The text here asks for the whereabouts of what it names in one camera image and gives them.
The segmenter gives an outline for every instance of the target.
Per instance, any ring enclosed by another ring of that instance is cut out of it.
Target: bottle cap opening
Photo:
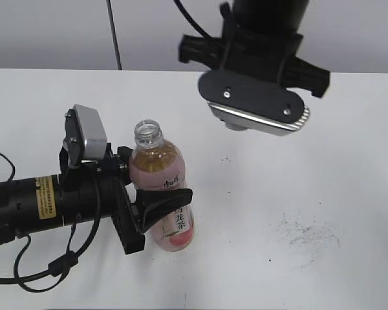
[[[152,119],[140,121],[135,126],[135,142],[139,147],[149,149],[163,142],[160,125]]]

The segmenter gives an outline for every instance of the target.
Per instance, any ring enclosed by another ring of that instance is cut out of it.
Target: white tabletop
[[[388,309],[388,74],[333,74],[324,99],[285,137],[233,132],[197,92],[200,73],[0,70],[0,151],[16,178],[58,172],[64,113],[98,109],[109,141],[157,120],[186,159],[192,244],[147,238],[125,256],[110,219],[54,290],[0,286],[0,309]],[[0,159],[0,181],[10,169]],[[81,224],[77,249],[90,223]],[[63,254],[68,227],[32,235],[22,275]],[[12,276],[17,240],[0,246]],[[51,281],[42,280],[35,287]]]

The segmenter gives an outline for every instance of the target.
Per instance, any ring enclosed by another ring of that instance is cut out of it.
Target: gray cable
[[[109,24],[111,25],[111,33],[112,33],[112,40],[113,40],[114,49],[115,49],[116,64],[118,65],[118,70],[122,70],[121,55],[119,53],[118,40],[116,39],[114,14],[112,13],[111,0],[106,0],[106,6],[108,7]]]

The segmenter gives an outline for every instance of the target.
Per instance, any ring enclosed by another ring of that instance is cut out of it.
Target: gray wall
[[[172,0],[111,0],[123,68],[205,70],[177,61],[197,35]],[[218,35],[223,0],[182,0]],[[388,72],[388,0],[311,0],[299,56],[335,72]],[[0,68],[116,68],[105,0],[0,0]]]

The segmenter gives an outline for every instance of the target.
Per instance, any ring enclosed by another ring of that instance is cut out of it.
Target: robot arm
[[[325,94],[330,72],[296,57],[307,5],[308,0],[234,0],[233,10],[220,5],[221,37],[182,38],[179,60],[211,68],[201,76],[199,92],[229,128],[295,132],[310,111],[286,88],[303,88],[318,98]]]

